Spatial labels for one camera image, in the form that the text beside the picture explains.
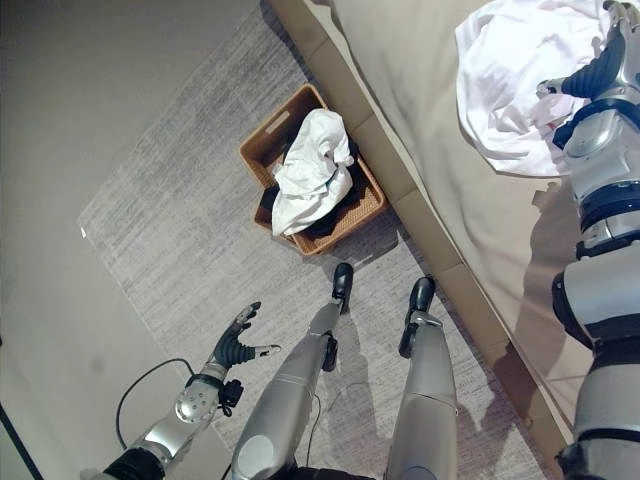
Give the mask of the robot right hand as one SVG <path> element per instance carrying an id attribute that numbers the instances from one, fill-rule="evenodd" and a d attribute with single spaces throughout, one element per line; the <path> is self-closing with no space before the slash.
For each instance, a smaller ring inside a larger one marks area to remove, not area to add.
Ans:
<path id="1" fill-rule="evenodd" d="M 592 101 L 615 97 L 639 102 L 639 8 L 630 2 L 604 1 L 610 27 L 605 47 L 568 77 L 542 81 L 536 95 L 566 94 Z"/>

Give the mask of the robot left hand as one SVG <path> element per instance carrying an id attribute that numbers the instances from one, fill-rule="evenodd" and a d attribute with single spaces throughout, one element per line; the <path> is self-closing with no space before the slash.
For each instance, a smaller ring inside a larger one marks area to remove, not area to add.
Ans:
<path id="1" fill-rule="evenodd" d="M 233 318 L 205 361 L 200 374 L 222 381 L 233 366 L 269 357 L 281 351 L 280 345 L 250 346 L 239 339 L 240 335 L 251 326 L 251 320 L 257 315 L 260 307 L 260 301 L 250 303 Z"/>

